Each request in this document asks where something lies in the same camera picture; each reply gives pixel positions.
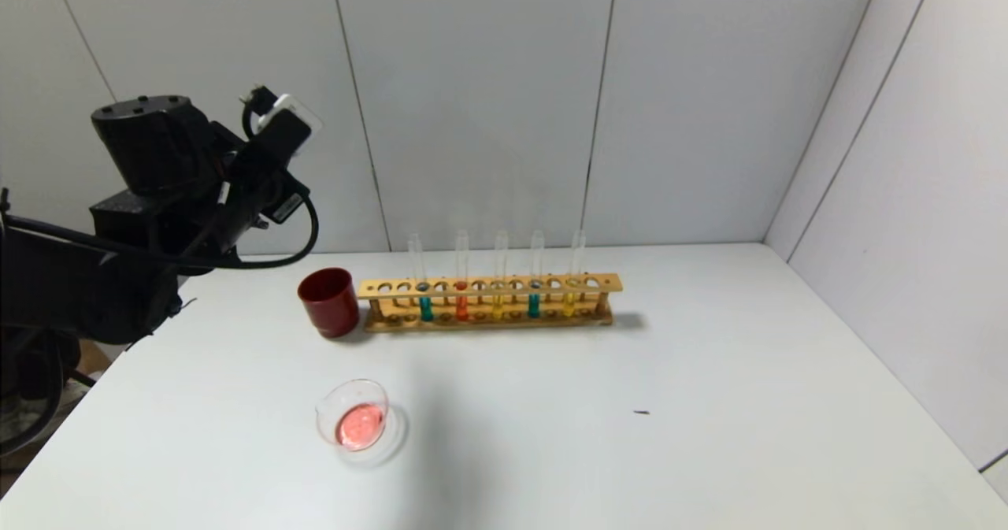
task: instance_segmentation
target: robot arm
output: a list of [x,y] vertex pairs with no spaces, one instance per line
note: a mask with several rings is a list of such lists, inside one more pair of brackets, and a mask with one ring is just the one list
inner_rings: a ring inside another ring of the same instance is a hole
[[[92,124],[128,186],[91,207],[94,236],[17,218],[7,189],[0,198],[4,408],[32,391],[51,400],[64,369],[76,366],[69,340],[75,348],[77,339],[131,344],[177,314],[179,276],[291,264],[318,237],[308,189],[287,166],[321,124],[289,96],[253,90],[242,115],[247,140],[182,96],[101,107]],[[243,233],[265,229],[263,218],[283,224],[302,204],[311,218],[304,249],[277,261],[238,259]],[[16,446],[0,434],[0,447],[6,454]]]

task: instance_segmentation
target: pink liquid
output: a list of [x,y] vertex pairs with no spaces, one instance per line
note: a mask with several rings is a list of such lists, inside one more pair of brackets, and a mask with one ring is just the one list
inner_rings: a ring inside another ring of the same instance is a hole
[[336,441],[350,449],[365,449],[381,436],[385,415],[374,404],[358,404],[350,408],[336,425]]

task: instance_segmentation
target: panel seam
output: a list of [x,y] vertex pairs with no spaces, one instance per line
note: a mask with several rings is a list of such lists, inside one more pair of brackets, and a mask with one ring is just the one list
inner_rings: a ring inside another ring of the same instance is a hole
[[602,47],[602,71],[599,74],[599,95],[595,102],[595,121],[592,124],[592,143],[588,149],[588,171],[585,174],[585,196],[581,204],[581,225],[579,229],[585,228],[585,217],[588,214],[588,188],[592,182],[592,160],[595,159],[595,143],[599,135],[599,111],[602,110],[602,87],[606,81],[606,63],[609,59],[609,39],[613,31],[613,13],[616,9],[616,0],[609,0],[609,20],[606,23],[606,41]]
[[815,205],[815,210],[812,211],[812,215],[808,219],[808,222],[806,222],[805,228],[801,230],[801,235],[798,236],[798,240],[794,244],[794,247],[791,250],[791,254],[788,254],[787,256],[788,264],[790,264],[791,258],[794,258],[794,254],[797,253],[798,248],[801,247],[801,242],[803,239],[805,239],[805,233],[808,233],[808,229],[812,225],[812,222],[815,221],[815,217],[816,215],[818,215],[818,211],[823,207],[824,201],[826,201],[827,196],[830,195],[830,189],[833,188],[833,184],[837,181],[837,175],[839,175],[840,171],[843,170],[844,164],[847,163],[847,159],[848,157],[850,157],[851,150],[854,149],[854,145],[856,145],[856,143],[858,142],[858,138],[859,136],[861,136],[861,131],[862,129],[865,128],[865,124],[867,124],[868,122],[868,117],[871,117],[872,110],[874,110],[875,108],[875,103],[878,103],[879,96],[882,95],[882,90],[885,89],[886,83],[889,82],[889,75],[892,74],[893,67],[895,67],[901,53],[903,53],[903,45],[906,43],[906,39],[909,38],[910,31],[913,30],[913,24],[916,23],[917,16],[920,13],[920,9],[921,7],[923,7],[923,5],[924,5],[924,0],[918,0],[917,7],[916,9],[913,10],[913,16],[910,17],[910,24],[907,24],[906,31],[903,32],[903,39],[900,39],[899,45],[896,48],[896,53],[893,53],[892,60],[890,60],[889,62],[889,68],[887,68],[885,76],[882,76],[882,82],[879,83],[879,88],[875,90],[875,96],[872,97],[872,103],[869,104],[868,110],[865,111],[864,117],[861,118],[861,124],[858,124],[858,129],[856,132],[854,132],[854,138],[851,139],[850,146],[847,146],[847,152],[844,153],[844,156],[842,157],[839,165],[837,166],[837,170],[834,172],[833,177],[830,178],[829,184],[826,185],[826,191],[823,192],[823,195],[820,197],[818,203]]
[[95,70],[98,71],[98,76],[101,77],[102,83],[105,83],[105,89],[108,89],[109,96],[112,97],[113,102],[117,102],[115,92],[112,90],[112,85],[109,85],[109,78],[106,78],[105,72],[102,71],[101,64],[98,63],[98,57],[95,56],[95,52],[91,49],[91,43],[88,42],[88,38],[84,35],[84,28],[81,27],[81,23],[77,20],[77,16],[74,14],[74,10],[70,6],[70,0],[62,0],[64,6],[67,7],[67,13],[70,13],[70,20],[74,21],[74,27],[77,28],[77,34],[80,35],[81,41],[84,42],[84,48],[88,50],[88,55],[91,56],[91,63],[95,63]]
[[368,125],[364,122],[364,106],[361,103],[361,92],[357,86],[357,72],[354,71],[354,57],[350,55],[350,37],[347,34],[347,25],[343,21],[343,7],[340,5],[340,0],[336,0],[336,16],[340,21],[340,34],[343,34],[343,46],[347,53],[347,63],[350,67],[350,81],[354,85],[354,96],[357,99],[357,111],[361,118],[361,129],[364,131],[364,146],[368,150],[368,162],[371,164],[371,178],[375,184],[375,194],[378,195],[378,212],[381,214],[381,225],[385,229],[385,243],[388,246],[389,253],[392,252],[392,236],[388,233],[388,221],[385,219],[385,205],[381,201],[381,188],[378,185],[378,170],[375,170],[375,157],[371,153],[371,138],[368,137]]
[[826,117],[826,110],[830,106],[830,100],[833,99],[833,93],[836,92],[837,85],[840,85],[840,78],[844,74],[844,68],[847,67],[847,59],[851,56],[851,50],[854,48],[854,43],[857,42],[858,34],[861,34],[861,26],[865,23],[865,16],[868,16],[868,10],[871,9],[872,2],[875,2],[875,0],[868,0],[864,10],[861,12],[861,18],[858,20],[858,26],[854,29],[854,35],[851,37],[851,42],[847,45],[847,51],[844,52],[844,59],[840,62],[837,75],[833,78],[833,84],[830,86],[830,92],[827,93],[826,100],[823,102],[823,108],[821,108],[820,114],[815,119],[815,124],[812,125],[812,132],[809,132],[808,140],[806,140],[805,146],[801,151],[801,157],[798,157],[798,161],[794,165],[794,171],[791,171],[791,177],[787,179],[787,186],[784,189],[784,194],[781,195],[780,201],[777,204],[777,209],[773,212],[773,218],[770,219],[770,225],[767,226],[766,233],[763,233],[763,240],[760,240],[760,243],[766,244],[767,236],[770,236],[770,229],[773,229],[773,224],[777,222],[777,217],[780,215],[780,208],[783,207],[784,201],[787,200],[787,193],[791,191],[791,186],[794,185],[794,179],[797,177],[798,171],[804,163],[805,157],[808,156],[808,149],[812,146],[812,140],[815,138],[815,133],[818,131],[820,124],[823,122],[823,117]]

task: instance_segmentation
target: white wall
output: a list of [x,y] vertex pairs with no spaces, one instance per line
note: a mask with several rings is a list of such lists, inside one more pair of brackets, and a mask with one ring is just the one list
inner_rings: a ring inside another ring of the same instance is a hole
[[64,0],[0,0],[0,182],[15,215],[92,231],[88,208],[123,188],[91,128],[111,102]]
[[979,467],[1008,447],[1006,16],[924,0],[791,258]]
[[610,0],[340,0],[392,246],[581,225]]
[[616,0],[594,244],[763,240],[868,0]]
[[850,150],[920,0],[871,0],[766,243],[788,260]]
[[[319,251],[401,249],[413,231],[451,247],[460,228],[475,247],[497,229],[568,244],[583,218],[594,244],[760,240],[866,2],[616,0],[610,28],[613,0],[341,0],[343,23],[337,0],[68,1],[117,99],[182,93],[235,131],[256,82],[312,107],[327,127],[292,171]],[[38,39],[4,54],[0,167],[18,212],[90,229],[87,207],[123,186],[87,125],[112,96],[70,14],[48,11],[2,18]],[[18,70],[86,74],[99,95],[59,83],[42,124],[15,110],[40,92]],[[240,250],[305,233],[298,215]]]

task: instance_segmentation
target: red liquid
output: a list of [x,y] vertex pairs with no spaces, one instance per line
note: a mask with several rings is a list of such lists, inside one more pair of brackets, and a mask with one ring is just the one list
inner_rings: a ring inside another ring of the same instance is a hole
[[[465,290],[466,289],[466,283],[465,282],[456,282],[455,283],[455,289],[457,289],[457,290]],[[459,321],[466,321],[466,320],[468,320],[468,318],[469,318],[469,298],[468,297],[466,297],[466,296],[458,296],[456,298],[455,317]]]
[[384,420],[381,408],[374,404],[358,404],[340,418],[336,425],[336,441],[351,451],[370,447],[381,436]]

